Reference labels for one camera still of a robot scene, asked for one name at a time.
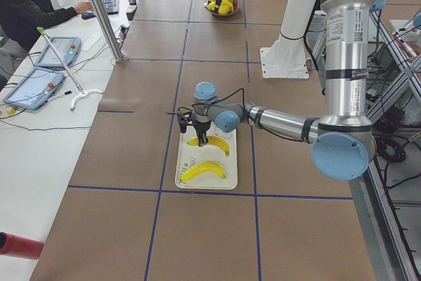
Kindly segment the red fire extinguisher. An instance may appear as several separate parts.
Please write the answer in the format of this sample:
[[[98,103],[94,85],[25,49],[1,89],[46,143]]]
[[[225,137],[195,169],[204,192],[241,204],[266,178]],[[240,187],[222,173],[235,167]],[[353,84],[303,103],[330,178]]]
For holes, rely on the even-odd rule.
[[[1,254],[23,259],[39,259],[43,242],[15,236],[6,232],[1,233]]]

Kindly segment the white bear print tray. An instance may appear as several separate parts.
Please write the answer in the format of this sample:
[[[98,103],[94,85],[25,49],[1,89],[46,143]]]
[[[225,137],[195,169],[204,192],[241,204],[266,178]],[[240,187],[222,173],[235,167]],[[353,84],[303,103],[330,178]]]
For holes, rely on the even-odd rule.
[[[178,115],[180,142],[175,185],[181,189],[232,190],[237,186],[236,131],[225,133],[214,123],[207,131],[208,143],[199,139],[190,120],[191,112]]]

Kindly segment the teach pendant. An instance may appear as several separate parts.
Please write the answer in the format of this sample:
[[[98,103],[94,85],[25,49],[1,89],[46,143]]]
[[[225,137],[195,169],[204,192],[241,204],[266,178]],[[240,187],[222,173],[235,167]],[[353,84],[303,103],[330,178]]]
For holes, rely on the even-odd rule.
[[[23,109],[37,110],[47,102],[63,80],[62,72],[36,66],[7,94],[3,102]]]
[[[80,52],[80,47],[82,44],[81,39],[79,37],[51,37],[50,40],[57,48],[67,65],[70,66]],[[64,68],[48,45],[44,47],[35,63],[35,66],[53,70]]]

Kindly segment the seated person in black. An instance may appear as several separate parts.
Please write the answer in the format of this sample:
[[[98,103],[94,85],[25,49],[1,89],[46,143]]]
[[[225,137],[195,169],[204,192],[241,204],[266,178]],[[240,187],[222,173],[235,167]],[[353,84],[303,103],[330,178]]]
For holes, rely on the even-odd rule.
[[[38,27],[57,26],[91,9],[89,1],[54,9],[51,0],[1,0],[1,27],[8,38],[30,51],[40,37]]]

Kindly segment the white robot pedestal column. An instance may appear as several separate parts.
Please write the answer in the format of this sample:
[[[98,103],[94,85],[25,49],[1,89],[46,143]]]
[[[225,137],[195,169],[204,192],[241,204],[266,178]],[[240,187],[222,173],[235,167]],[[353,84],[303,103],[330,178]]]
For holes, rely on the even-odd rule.
[[[279,38],[260,48],[263,78],[308,79],[306,30],[317,0],[288,0]]]

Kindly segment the near teach pendant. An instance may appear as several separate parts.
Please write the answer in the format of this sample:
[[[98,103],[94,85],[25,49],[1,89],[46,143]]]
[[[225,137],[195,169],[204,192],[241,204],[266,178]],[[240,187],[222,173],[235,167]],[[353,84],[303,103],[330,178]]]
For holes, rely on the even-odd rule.
[[[37,110],[47,102],[63,80],[62,72],[36,66],[7,94],[3,102],[23,109]]]

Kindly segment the brown wicker basket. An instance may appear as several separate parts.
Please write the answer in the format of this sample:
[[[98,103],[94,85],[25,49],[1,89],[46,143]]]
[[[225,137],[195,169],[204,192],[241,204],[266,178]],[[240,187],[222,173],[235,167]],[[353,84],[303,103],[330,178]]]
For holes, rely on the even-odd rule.
[[[219,8],[216,9],[216,0],[207,0],[203,6],[215,16],[230,16],[236,13],[239,3],[238,0],[222,0]]]

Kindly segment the long reach stick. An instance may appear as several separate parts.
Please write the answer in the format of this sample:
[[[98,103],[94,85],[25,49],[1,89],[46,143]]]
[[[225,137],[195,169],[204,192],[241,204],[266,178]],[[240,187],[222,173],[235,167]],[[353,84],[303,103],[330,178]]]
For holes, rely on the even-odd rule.
[[[56,55],[56,57],[58,58],[58,60],[60,61],[60,63],[62,64],[62,66],[64,67],[64,69],[66,70],[68,76],[70,77],[70,79],[74,82],[74,84],[76,85],[76,87],[78,88],[79,94],[74,97],[71,102],[70,102],[70,111],[73,112],[76,108],[76,103],[78,100],[83,99],[85,97],[87,97],[88,95],[91,95],[93,93],[99,93],[99,94],[104,94],[104,92],[100,89],[84,89],[80,83],[77,81],[77,79],[73,76],[73,74],[70,72],[70,69],[67,65],[67,63],[65,62],[65,60],[62,58],[62,56],[60,55],[59,51],[57,50],[57,48],[53,45],[53,43],[50,40],[50,37],[47,35],[47,33],[45,32],[45,29],[42,27],[37,27],[37,31],[41,34],[41,36],[44,38],[44,40],[47,42],[48,46],[52,49],[52,51],[54,52],[54,54]]]

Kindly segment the far teach pendant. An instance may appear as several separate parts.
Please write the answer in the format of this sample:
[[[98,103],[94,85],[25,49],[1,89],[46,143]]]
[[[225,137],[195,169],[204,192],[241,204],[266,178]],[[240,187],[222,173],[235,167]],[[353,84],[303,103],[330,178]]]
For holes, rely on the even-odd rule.
[[[67,65],[70,66],[80,52],[80,47],[82,44],[81,39],[79,37],[51,37],[50,40],[57,48]],[[44,47],[35,63],[35,66],[53,70],[64,68],[48,45]]]

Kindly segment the curved yellow banana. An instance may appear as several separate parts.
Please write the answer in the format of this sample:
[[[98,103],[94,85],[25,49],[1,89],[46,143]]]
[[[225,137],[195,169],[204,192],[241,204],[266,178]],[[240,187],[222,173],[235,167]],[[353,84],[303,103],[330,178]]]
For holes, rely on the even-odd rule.
[[[212,14],[222,15],[222,16],[232,14],[233,11],[234,11],[233,3],[231,3],[227,0],[222,1],[222,4],[221,4],[218,12],[215,11],[215,1],[212,1],[212,2],[208,3],[206,8]]]

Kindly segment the aluminium frame post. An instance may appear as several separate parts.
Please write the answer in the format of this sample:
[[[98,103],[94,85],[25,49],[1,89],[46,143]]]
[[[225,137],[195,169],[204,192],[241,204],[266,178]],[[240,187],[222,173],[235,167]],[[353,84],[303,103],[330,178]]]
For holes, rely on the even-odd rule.
[[[111,50],[116,63],[120,62],[123,58],[120,46],[116,40],[115,33],[112,29],[108,14],[103,6],[102,0],[90,0],[93,11],[98,19],[99,25],[106,39],[107,44]]]

